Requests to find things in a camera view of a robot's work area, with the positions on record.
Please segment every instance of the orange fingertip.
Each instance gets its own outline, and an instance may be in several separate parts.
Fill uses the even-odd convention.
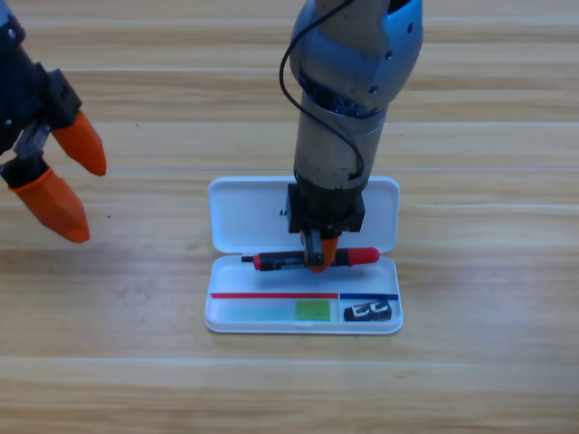
[[[82,110],[76,115],[73,125],[52,132],[67,156],[94,175],[107,173],[107,159],[102,140]]]
[[[337,240],[338,238],[322,240],[322,250],[324,251],[324,265],[322,267],[309,267],[309,269],[312,272],[319,274],[323,271],[326,271],[332,266],[334,260],[336,260]]]
[[[40,223],[63,238],[72,242],[90,238],[81,200],[51,168],[36,181],[11,190]]]

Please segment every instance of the red stripe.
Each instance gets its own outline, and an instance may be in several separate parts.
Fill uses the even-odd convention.
[[[320,292],[317,294],[305,292],[214,292],[212,298],[337,298],[337,293]]]

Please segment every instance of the wood grain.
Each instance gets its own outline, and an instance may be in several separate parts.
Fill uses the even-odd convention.
[[[276,71],[302,3],[11,3],[109,173],[46,149],[85,202],[80,246],[0,191],[0,432],[579,432],[575,0],[425,2],[375,162],[403,191],[399,334],[207,331],[207,187],[291,174]]]

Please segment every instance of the open white box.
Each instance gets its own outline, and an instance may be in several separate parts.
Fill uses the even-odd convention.
[[[398,276],[387,257],[376,264],[335,267],[319,275],[308,269],[260,272],[253,264],[242,263],[242,255],[303,250],[299,235],[288,233],[285,213],[290,183],[295,183],[290,176],[240,176],[210,184],[214,246],[232,256],[213,264],[205,305],[207,327],[218,333],[259,334],[387,335],[400,330],[403,310]],[[387,253],[396,243],[400,187],[389,177],[372,176],[363,197],[362,230],[345,232],[338,247],[375,247]],[[304,297],[275,298],[289,293]],[[326,319],[298,319],[297,304],[316,297],[327,298],[330,304]],[[392,307],[390,320],[344,320],[346,307],[385,298]]]

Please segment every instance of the black cable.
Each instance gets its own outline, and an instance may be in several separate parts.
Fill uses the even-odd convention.
[[[351,4],[353,4],[356,0],[345,0],[340,6],[335,7],[334,9],[332,9],[331,11],[329,11],[327,14],[322,15],[321,17],[319,17],[316,21],[314,21],[312,24],[310,24],[309,26],[305,27],[304,29],[302,29],[297,35],[296,37],[293,39],[293,41],[291,41],[291,43],[289,44],[288,49],[286,50],[285,54],[283,55],[283,59],[281,60],[281,65],[280,65],[280,86],[281,86],[281,91],[283,92],[283,94],[286,96],[287,99],[289,99],[289,101],[296,106],[299,111],[301,111],[304,115],[310,117],[311,119],[315,120],[316,122],[319,123],[319,125],[321,125],[322,127],[324,127],[325,129],[327,129],[328,131],[330,131],[331,133],[335,134],[336,136],[338,136],[339,138],[341,138],[344,142],[346,142],[346,144],[348,146],[350,146],[352,148],[352,150],[354,151],[354,153],[356,154],[356,161],[357,161],[357,165],[358,165],[358,169],[357,169],[357,176],[361,176],[362,173],[364,172],[364,167],[365,167],[365,163],[364,163],[364,158],[362,157],[362,154],[360,154],[360,150],[357,148],[356,144],[348,137],[346,136],[344,133],[342,133],[341,131],[338,131],[337,129],[335,129],[334,127],[332,127],[331,125],[329,125],[327,122],[324,122],[322,119],[318,118],[316,115],[314,115],[313,113],[311,113],[310,111],[307,111],[301,104],[299,104],[291,95],[290,92],[288,91],[288,89],[286,88],[286,84],[285,84],[285,80],[283,78],[284,75],[284,71],[286,69],[286,63],[288,62],[288,58],[291,55],[291,52],[293,52],[294,48],[296,48],[296,46],[298,45],[299,41],[301,40],[301,38],[303,38],[306,33],[308,33],[309,31],[311,31],[312,29],[315,29],[316,27],[318,27],[319,25],[321,25],[322,23],[324,23],[325,21],[327,21],[328,19],[330,19],[332,16],[334,16],[335,14],[339,13],[340,11],[342,11],[344,8],[350,6]]]

